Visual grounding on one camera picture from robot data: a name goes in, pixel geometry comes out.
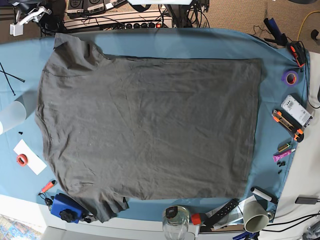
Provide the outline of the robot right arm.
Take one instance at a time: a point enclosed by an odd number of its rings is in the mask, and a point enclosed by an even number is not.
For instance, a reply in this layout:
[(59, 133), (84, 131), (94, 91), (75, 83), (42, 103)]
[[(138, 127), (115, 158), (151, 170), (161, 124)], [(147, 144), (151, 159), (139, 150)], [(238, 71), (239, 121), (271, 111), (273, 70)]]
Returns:
[(24, 25), (29, 22), (39, 23), (44, 15), (50, 16), (53, 11), (46, 5), (46, 0), (8, 0), (13, 6), (13, 23)]

